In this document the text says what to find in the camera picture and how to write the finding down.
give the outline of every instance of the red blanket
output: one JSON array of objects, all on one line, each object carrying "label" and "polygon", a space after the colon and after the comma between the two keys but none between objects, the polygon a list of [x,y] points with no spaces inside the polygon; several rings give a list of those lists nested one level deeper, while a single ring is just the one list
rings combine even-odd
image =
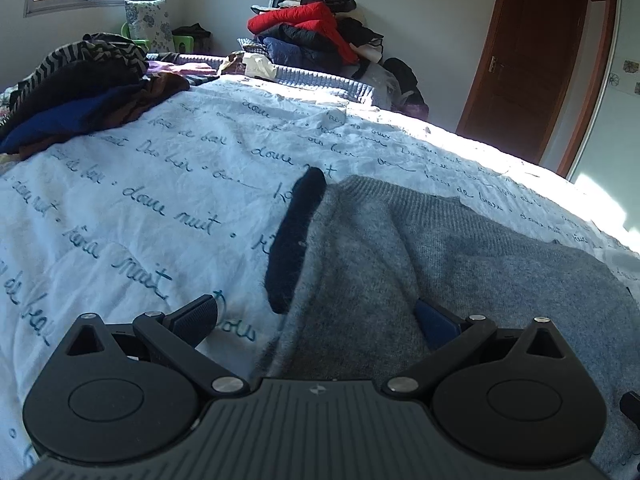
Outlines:
[{"label": "red blanket", "polygon": [[247,28],[252,34],[260,34],[279,23],[288,23],[295,27],[319,32],[338,47],[338,53],[346,64],[358,62],[357,54],[338,32],[335,16],[324,2],[270,10],[270,12],[251,18],[247,23]]}]

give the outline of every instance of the pink cloth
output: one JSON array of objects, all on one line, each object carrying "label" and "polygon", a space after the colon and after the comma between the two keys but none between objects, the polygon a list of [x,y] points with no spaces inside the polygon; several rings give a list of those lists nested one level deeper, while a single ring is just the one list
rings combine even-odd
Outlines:
[{"label": "pink cloth", "polygon": [[165,61],[149,61],[148,74],[158,72],[171,72],[179,75],[217,75],[218,71],[212,69],[206,63],[185,63],[184,65],[176,65]]}]

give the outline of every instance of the brown wooden door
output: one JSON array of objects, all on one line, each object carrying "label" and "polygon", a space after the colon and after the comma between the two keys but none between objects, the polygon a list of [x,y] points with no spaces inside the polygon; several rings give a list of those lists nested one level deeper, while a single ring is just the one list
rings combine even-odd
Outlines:
[{"label": "brown wooden door", "polygon": [[497,0],[458,134],[537,164],[574,70],[587,0]]}]

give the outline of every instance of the silver bolt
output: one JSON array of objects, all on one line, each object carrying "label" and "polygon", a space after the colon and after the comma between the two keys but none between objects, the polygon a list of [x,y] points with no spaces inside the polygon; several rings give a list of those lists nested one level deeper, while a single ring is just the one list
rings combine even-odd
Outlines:
[{"label": "silver bolt", "polygon": [[211,387],[221,394],[234,394],[242,390],[244,383],[237,377],[219,377],[211,383]]},{"label": "silver bolt", "polygon": [[397,394],[408,394],[417,390],[420,384],[411,377],[394,377],[393,379],[389,379],[386,386]]}]

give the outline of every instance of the green chair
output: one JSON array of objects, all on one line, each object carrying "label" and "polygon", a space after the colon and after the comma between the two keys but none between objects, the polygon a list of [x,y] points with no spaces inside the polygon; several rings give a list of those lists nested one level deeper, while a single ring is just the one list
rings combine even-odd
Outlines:
[{"label": "green chair", "polygon": [[[131,39],[128,23],[122,26],[120,35]],[[145,47],[146,51],[149,52],[149,44],[151,43],[149,40],[133,40],[133,43]],[[191,36],[174,36],[174,45],[175,51],[180,54],[193,54],[193,38]]]}]

